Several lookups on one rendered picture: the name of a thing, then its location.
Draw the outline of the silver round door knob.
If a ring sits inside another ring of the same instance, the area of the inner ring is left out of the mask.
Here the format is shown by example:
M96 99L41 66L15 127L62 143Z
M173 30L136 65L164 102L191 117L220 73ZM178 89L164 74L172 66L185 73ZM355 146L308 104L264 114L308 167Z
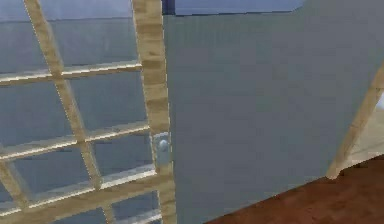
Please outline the silver round door knob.
M170 134L163 132L153 136L153 147L156 154L156 164L162 166L171 162Z

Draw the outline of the light wooden door frame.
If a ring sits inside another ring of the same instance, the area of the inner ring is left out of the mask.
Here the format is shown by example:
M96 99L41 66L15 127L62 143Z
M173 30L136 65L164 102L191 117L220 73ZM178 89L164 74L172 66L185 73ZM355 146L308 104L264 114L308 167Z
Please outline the light wooden door frame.
M351 154L351 151L360 137L368 119L372 115L382 93L384 92L384 62L376 72L366 94L364 100L359 106L356 115L350 124L348 131L340 144L338 151L329 166L326 177L328 179L336 179L343 170L343 165Z

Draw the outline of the wooden glass-paned room door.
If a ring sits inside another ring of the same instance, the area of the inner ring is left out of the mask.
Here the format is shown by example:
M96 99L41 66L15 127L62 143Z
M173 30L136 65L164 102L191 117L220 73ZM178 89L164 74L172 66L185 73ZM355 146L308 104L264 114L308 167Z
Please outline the wooden glass-paned room door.
M178 224L161 0L0 0L0 224Z

